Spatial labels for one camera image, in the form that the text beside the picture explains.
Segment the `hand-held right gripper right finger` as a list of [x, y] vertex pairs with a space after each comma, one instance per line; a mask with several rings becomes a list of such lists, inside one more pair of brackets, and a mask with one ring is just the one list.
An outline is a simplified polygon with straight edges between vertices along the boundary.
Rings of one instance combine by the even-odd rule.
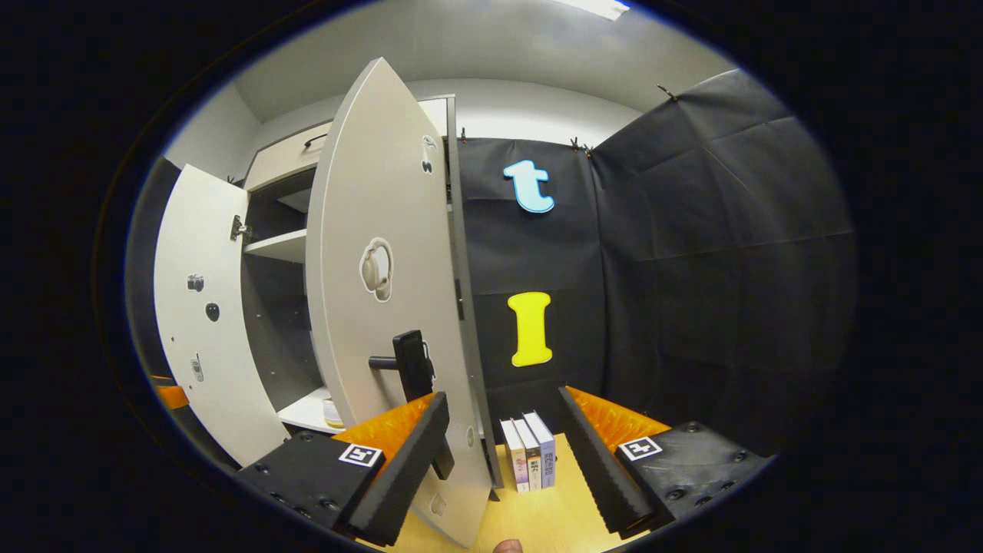
[[564, 433], [605, 528], [621, 538], [684, 525], [773, 463], [702, 422], [675, 426], [559, 386]]

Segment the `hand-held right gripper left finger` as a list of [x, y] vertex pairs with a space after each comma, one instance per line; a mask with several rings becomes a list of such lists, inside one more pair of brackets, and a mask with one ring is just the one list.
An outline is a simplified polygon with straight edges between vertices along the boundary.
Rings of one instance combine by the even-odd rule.
[[322, 531], [390, 546], [429, 472], [452, 470], [449, 420], [445, 393], [432, 392], [338, 435], [299, 432], [235, 479]]

